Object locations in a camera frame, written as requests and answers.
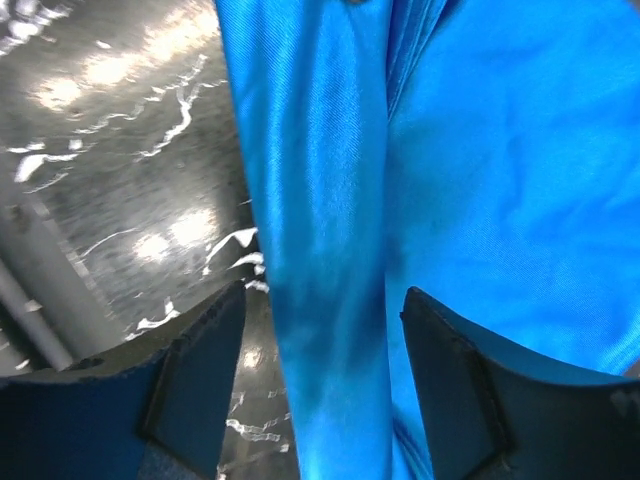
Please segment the bright blue napkin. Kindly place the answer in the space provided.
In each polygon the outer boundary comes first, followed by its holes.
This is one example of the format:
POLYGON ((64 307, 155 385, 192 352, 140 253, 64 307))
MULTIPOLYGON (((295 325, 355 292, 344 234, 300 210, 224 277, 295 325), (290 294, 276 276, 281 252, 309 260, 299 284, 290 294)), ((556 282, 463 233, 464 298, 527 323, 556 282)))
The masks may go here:
POLYGON ((411 287, 560 361, 638 361, 636 2, 216 10, 302 478, 434 477, 411 287))

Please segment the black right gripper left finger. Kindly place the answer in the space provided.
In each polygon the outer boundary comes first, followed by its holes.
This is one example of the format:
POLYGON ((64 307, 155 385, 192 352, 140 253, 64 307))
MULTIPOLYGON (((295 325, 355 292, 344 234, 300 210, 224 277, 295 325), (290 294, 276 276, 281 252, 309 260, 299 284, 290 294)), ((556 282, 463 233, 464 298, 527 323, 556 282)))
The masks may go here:
POLYGON ((213 479, 245 324, 233 282, 63 371, 1 381, 5 479, 213 479))

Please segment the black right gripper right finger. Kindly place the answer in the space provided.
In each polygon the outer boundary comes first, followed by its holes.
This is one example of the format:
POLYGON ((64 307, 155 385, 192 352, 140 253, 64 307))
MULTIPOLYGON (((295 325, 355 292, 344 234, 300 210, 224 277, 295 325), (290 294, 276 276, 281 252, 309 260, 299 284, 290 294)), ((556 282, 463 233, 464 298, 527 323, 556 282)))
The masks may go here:
POLYGON ((401 319, 436 478, 638 478, 638 380, 539 354, 417 288, 401 319))

